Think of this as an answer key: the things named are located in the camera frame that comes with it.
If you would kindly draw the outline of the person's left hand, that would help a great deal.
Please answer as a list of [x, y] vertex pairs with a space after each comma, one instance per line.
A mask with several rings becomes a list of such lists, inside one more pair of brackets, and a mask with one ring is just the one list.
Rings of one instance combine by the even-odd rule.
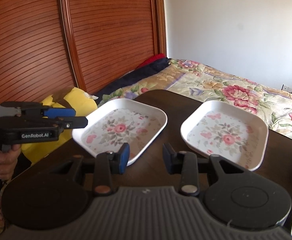
[[0, 179], [10, 180], [13, 176], [17, 159], [21, 153], [20, 145], [12, 145], [11, 149], [3, 153], [0, 151]]

